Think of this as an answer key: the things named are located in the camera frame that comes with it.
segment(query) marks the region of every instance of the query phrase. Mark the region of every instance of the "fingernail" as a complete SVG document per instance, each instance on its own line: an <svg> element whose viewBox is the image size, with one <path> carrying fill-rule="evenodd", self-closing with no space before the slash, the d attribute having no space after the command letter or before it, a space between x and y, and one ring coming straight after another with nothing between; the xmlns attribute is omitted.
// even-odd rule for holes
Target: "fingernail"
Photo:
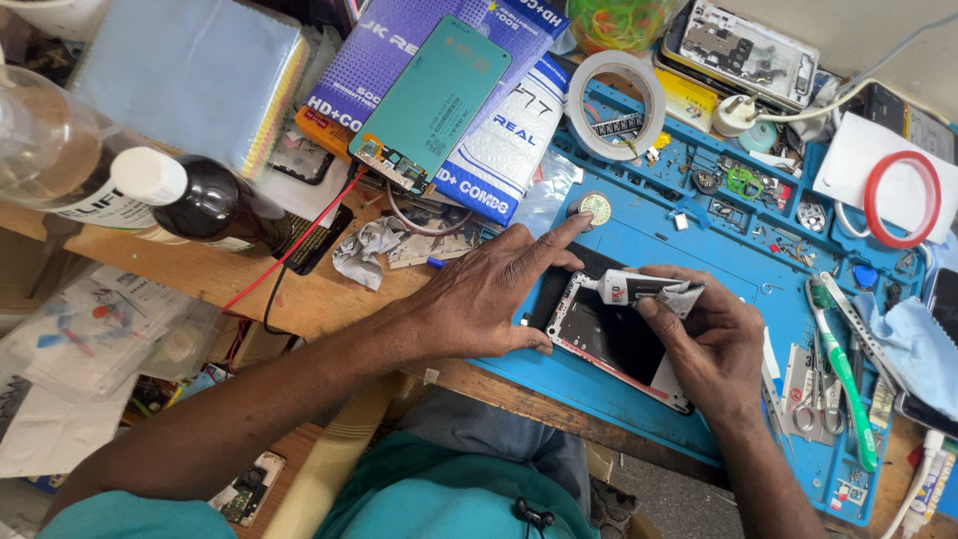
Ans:
<svg viewBox="0 0 958 539"><path fill-rule="evenodd" d="M651 297L643 297L639 300L639 304L636 306L636 309L639 311L639 314L642 315L642 318L650 318L655 316L659 310L658 300Z"/></svg>

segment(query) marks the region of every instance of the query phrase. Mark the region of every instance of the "person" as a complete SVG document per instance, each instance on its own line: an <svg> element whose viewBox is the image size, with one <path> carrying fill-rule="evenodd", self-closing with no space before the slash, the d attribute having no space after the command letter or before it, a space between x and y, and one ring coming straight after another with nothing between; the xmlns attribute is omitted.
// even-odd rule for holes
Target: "person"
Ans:
<svg viewBox="0 0 958 539"><path fill-rule="evenodd" d="M514 224L418 292L151 417L70 474L38 537L235 537L205 501L318 411L416 360L498 357L521 348L551 354L549 339L513 325L513 315L550 266L583 268L565 248L591 220L582 212L538 241ZM758 310L707 273L671 266L641 271L706 285L684 324L655 299L643 299L637 309L665 344L679 383L718 441L745 536L824 538L760 410L764 323ZM317 537L528 536L527 523L513 514L519 497L535 511L553 513L543 537L598 537L581 504L588 497L581 489L584 454L571 464L562 456L572 455L569 436L518 418L485 428L493 431L492 441L470 430L463 417L424 428L431 412L485 413L469 406L449 410L445 398L440 394L414 409L407 430L390 434L360 460ZM516 438L510 438L512 427L521 431ZM442 447L416 433L460 447ZM510 447L532 438L532 449ZM485 452L466 447L483 445ZM525 457L491 456L497 453Z"/></svg>

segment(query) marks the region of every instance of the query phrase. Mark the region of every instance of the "double-sided tape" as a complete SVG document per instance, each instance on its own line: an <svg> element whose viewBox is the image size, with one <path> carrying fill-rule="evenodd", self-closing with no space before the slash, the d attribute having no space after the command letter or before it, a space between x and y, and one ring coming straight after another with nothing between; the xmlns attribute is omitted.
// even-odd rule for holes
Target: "double-sided tape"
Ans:
<svg viewBox="0 0 958 539"><path fill-rule="evenodd" d="M585 109L585 87L596 75L618 73L628 78L642 94L645 123L638 136L627 143L609 142L589 126ZM652 68L622 51L603 51L590 56L576 70L569 83L565 115L572 122L573 136L590 155L606 162L631 161L652 147L665 125L665 91Z"/></svg>

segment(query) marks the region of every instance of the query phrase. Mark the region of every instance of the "scissors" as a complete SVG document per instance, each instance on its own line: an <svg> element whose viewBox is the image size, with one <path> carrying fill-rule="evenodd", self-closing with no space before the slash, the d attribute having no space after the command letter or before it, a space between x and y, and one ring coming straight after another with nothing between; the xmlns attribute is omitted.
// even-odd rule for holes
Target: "scissors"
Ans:
<svg viewBox="0 0 958 539"><path fill-rule="evenodd" d="M828 396L825 394L825 376L822 368L821 346L818 341L818 330L814 330L812 339L812 364L811 364L811 397L806 399L800 406L792 411L792 421L795 428L802 433L807 433L815 428L816 416L818 415L818 399L821 395L824 403L823 427L825 431L832 435L839 435L845 432L845 425L848 419L845 413L838 406L830 407ZM841 403L841 386L838 387L838 396L836 403Z"/></svg>

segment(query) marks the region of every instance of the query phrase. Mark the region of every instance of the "blue silicone repair mat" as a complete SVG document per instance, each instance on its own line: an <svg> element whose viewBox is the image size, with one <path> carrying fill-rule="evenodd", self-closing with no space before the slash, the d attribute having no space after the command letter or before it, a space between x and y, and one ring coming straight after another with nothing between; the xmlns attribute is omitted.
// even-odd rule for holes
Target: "blue silicone repair mat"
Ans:
<svg viewBox="0 0 958 539"><path fill-rule="evenodd" d="M594 81L588 85L585 101L596 109L603 121L643 111L642 104ZM829 217L823 231L812 232L796 221L798 200L803 192L810 191L818 168L814 162L820 163L824 157L821 148L810 149L803 179L796 179L672 118L667 118L665 125L672 142L660 150L660 160L651 166L645 157L641 159L641 166L593 159L579 147L568 129L559 128L551 149L582 167L585 174L582 185L572 186L556 224L565 219L565 207L570 202L586 191L600 191L611 202L612 218L595 230L581 234L576 240L578 243L630 267L676 264L710 271L735 294L758 307L764 315L775 361L781 370L781 377L775 380L780 394L784 394L793 344L810 348L814 319L803 289L810 275L830 271L846 294L856 294L861 290L855 287L852 269L858 265L871 266L878 271L878 281L870 290L875 292L879 305L890 289L901 289L902 298L920 294L924 272L922 257L911 251L883 247L874 239L859 240L844 235L840 226L833 226L830 200L821 200ZM722 159L732 159L733 165L742 164L759 176L776 179L787 188L787 199L783 203L763 198L749 201L726 186L719 187L713 195L699 193L692 174L714 173L719 170ZM677 231L669 214L677 204L684 203L686 196L694 203L682 206L689 218L689 227ZM698 215L710 221L710 226L702 226L696 211L691 209L696 205ZM855 210L850 219L857 226L864 222ZM801 252L796 253L795 246L802 246ZM805 261L811 263L810 267L803 262L804 256L809 257ZM762 292L765 283L779 288L766 287L771 293L765 294ZM541 286L542 280L519 308L515 323L524 313L534 310ZM833 331L846 344L849 332L845 323L834 310L831 317ZM642 343L636 342L636 346L641 347ZM551 357L519 351L504 358L472 361L567 405L722 467L719 448L701 414L683 417L558 348ZM866 361L862 385L866 407L871 406L875 379L875 370ZM755 406L759 406L761 397L757 388L755 401ZM786 413L783 422L790 419L791 414ZM887 433L887 426L873 425L873 429L879 440ZM792 435L790 440L796 459L791 457L782 440L786 461L812 505L850 523L866 525L871 517L880 467L874 474L857 473L861 468L855 456L855 437L849 436L849 429L837 436L832 445L806 441L798 435ZM881 463L884 443L879 442L878 451Z"/></svg>

